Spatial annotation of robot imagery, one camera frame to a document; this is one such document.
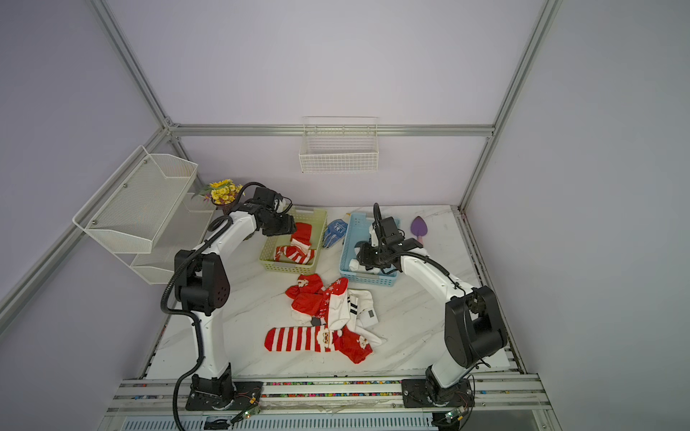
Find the white robotic arm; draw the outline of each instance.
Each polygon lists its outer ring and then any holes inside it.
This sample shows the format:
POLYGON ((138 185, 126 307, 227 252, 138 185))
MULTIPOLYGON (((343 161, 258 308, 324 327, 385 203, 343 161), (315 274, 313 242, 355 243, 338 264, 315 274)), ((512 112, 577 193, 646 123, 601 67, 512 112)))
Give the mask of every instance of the white robotic arm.
MULTIPOLYGON (((240 384, 262 384, 233 383, 221 313, 214 310, 225 304, 230 292, 223 262, 230 260, 235 248, 248 235, 258 229, 263 229, 267 236, 296 231, 294 219, 287 214, 289 208, 284 208, 282 197, 262 186, 256 190, 254 198, 238 205, 236 211, 216 219, 209 227, 212 232, 209 239, 194 250, 180 250, 175 257, 175 276, 166 288, 161 309, 168 314, 186 315, 195 326, 199 359, 197 365, 181 376, 176 385, 177 390, 182 379, 196 373, 192 376, 187 410, 222 410, 235 400, 240 384), (167 307, 173 288, 181 310, 167 307)), ((419 242, 405 239, 400 234, 391 217, 381 220, 377 204, 374 213, 372 241, 361 245, 357 256, 359 263, 382 269, 393 264, 397 270, 419 282, 437 301, 444 304, 446 310, 444 331, 447 349, 427 369, 426 381, 422 381, 421 389, 420 384, 415 383, 418 381, 408 381, 414 387, 411 386, 410 392, 417 391, 416 396, 411 394, 408 398, 428 400, 431 405, 452 405, 449 401, 458 391, 459 380, 482 357, 490 356, 506 345, 506 331, 495 297, 488 288, 474 288, 434 262, 419 242), (479 318, 472 320, 470 312, 479 318)), ((176 410, 174 407, 173 412, 177 417, 176 410)))
POLYGON ((405 239, 392 217, 382 219, 378 204, 374 205, 371 242, 361 243, 357 260, 365 268, 391 266, 412 277, 445 307, 444 340, 446 349, 426 371, 424 390, 412 382, 416 393, 405 394, 406 407, 447 405, 458 392, 458 382, 482 358, 495 354, 507 344, 507 331, 498 302, 488 287, 476 288, 448 272, 432 260, 416 239, 405 239))

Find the white marble table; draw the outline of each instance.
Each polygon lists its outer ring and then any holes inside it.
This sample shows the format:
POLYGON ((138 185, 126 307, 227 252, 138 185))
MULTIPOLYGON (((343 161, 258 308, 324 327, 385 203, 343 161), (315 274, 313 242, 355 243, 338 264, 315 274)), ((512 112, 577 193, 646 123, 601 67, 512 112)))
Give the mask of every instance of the white marble table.
MULTIPOLYGON (((328 222, 348 212, 371 212, 371 207, 326 208, 328 222)), ((382 207, 384 217, 400 219, 408 232, 412 220, 420 215, 428 234, 424 246, 431 256, 470 284, 477 278, 449 206, 382 207)), ((223 312, 226 349, 234 377, 327 377, 422 375, 445 349, 443 305, 422 286, 401 274, 395 285, 379 286, 351 283, 355 289, 371 291, 379 323, 369 330, 386 343, 374 348, 359 364, 339 352, 269 352, 264 338, 271 328, 296 326, 290 315, 291 300, 285 290, 296 284, 297 274, 266 271, 258 256, 266 238, 256 234, 243 242, 226 266, 230 279, 230 298, 223 312)), ((342 241, 322 249, 317 273, 326 283, 340 277, 338 266, 342 241)), ((173 316, 148 369, 147 379, 176 379, 196 361, 190 320, 173 316)), ((500 350, 489 358, 492 371, 509 367, 506 353, 500 350)))

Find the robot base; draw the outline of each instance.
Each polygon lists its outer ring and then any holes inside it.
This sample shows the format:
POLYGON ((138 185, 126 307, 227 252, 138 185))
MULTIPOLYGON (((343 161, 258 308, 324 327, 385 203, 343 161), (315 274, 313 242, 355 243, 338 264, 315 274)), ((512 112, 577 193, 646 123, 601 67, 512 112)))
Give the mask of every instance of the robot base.
POLYGON ((461 379, 449 388, 439 388, 426 379, 405 379, 402 385, 402 405, 419 407, 470 407, 474 405, 472 388, 468 379, 461 379))
POLYGON ((257 401, 261 401, 261 392, 264 388, 262 381, 234 381, 233 386, 235 394, 233 399, 228 403, 221 401, 218 398, 210 397, 202 392, 192 391, 187 398, 187 411, 222 411, 222 410, 240 410, 244 411, 249 408, 249 400, 252 395, 256 397, 257 401))

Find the white wire basket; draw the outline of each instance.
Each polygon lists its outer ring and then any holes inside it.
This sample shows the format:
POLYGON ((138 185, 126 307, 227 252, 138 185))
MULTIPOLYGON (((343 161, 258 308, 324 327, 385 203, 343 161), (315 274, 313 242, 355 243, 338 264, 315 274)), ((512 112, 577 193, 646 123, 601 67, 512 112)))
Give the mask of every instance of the white wire basket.
POLYGON ((197 175, 197 164, 143 147, 136 168, 100 209, 72 219, 113 254, 151 253, 197 175))
POLYGON ((137 254, 129 267, 149 284, 168 283, 175 271, 175 255, 203 241, 215 210, 210 201, 187 193, 152 252, 137 254))
POLYGON ((376 172, 379 143, 376 118, 306 117, 299 164, 305 174, 376 172), (310 125, 327 119, 336 126, 310 125))

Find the red and white striped sock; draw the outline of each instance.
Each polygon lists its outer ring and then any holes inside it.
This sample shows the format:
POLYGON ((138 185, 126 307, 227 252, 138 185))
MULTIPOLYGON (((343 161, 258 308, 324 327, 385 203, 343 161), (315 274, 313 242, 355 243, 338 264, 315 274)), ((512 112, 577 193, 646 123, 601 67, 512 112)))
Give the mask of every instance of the red and white striped sock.
POLYGON ((273 328, 266 334, 264 346, 269 352, 311 350, 327 353, 335 350, 333 333, 325 325, 273 328))
POLYGON ((273 260, 278 262, 283 254, 291 261, 298 263, 300 265, 304 265, 305 263, 309 263, 311 259, 314 259, 316 250, 309 250, 308 253, 304 254, 299 248, 295 247, 294 245, 276 247, 275 256, 273 260))

